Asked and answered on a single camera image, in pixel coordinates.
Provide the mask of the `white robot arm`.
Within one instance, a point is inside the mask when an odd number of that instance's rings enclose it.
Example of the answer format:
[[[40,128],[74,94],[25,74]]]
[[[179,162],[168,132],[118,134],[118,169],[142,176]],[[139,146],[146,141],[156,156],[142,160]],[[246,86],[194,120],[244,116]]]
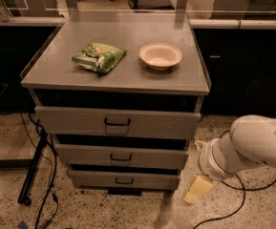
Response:
[[[215,181],[261,166],[276,168],[276,118],[237,118],[226,135],[202,145],[198,166],[201,173],[194,177],[183,198],[188,204],[208,193]]]

